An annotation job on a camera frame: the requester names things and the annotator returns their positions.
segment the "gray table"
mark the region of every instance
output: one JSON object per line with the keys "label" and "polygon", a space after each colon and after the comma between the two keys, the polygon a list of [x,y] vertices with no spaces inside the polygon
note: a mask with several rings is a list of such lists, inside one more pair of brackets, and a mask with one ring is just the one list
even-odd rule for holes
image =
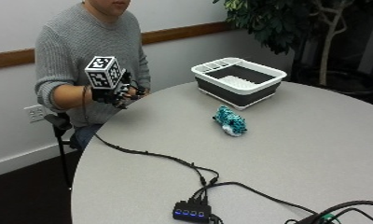
{"label": "gray table", "polygon": [[[249,130],[232,137],[212,119],[222,104],[195,82],[175,86],[134,103],[99,136],[122,147],[216,169],[220,182],[241,182],[317,212],[373,200],[373,105],[283,82],[272,98],[234,110]],[[174,206],[199,188],[194,170],[166,159],[124,154],[95,138],[75,175],[74,224],[184,223],[172,219]],[[309,216],[239,186],[211,189],[210,204],[227,224],[283,224]],[[373,215],[373,206],[361,208]],[[371,221],[352,212],[343,223]]]}

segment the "teal toy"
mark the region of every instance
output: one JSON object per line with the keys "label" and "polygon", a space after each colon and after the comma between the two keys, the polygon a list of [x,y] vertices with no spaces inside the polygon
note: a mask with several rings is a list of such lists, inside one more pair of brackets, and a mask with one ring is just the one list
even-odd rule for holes
{"label": "teal toy", "polygon": [[247,121],[224,105],[216,111],[214,119],[223,126],[223,130],[232,136],[240,136],[247,129]]}

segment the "electrical outlet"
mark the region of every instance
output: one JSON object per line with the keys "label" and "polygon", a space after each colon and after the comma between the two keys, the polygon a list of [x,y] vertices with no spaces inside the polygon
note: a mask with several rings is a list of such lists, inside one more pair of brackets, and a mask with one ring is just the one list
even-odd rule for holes
{"label": "electrical outlet", "polygon": [[47,110],[42,105],[34,105],[34,106],[26,107],[25,110],[27,111],[27,114],[29,114],[30,123],[46,118]]}

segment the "jeans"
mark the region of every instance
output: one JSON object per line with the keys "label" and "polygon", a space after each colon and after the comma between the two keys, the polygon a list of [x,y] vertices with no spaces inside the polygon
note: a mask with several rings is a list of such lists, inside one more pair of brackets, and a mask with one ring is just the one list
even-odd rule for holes
{"label": "jeans", "polygon": [[86,149],[93,136],[102,128],[102,126],[102,124],[93,124],[90,126],[85,126],[75,129],[75,139],[82,147],[81,150]]}

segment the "white wall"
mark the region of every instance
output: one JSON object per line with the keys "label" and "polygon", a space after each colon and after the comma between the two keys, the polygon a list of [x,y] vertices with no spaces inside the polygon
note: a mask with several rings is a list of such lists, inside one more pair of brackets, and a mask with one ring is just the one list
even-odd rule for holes
{"label": "white wall", "polygon": [[[0,52],[34,48],[41,27],[77,0],[0,0]],[[222,4],[212,0],[132,0],[130,10],[144,32],[224,21]],[[244,31],[144,46],[154,91],[191,82],[191,67],[223,57],[247,58],[289,72],[293,55],[275,56]],[[0,69],[0,174],[59,155],[47,122],[29,123],[25,107],[37,105],[34,64]]]}

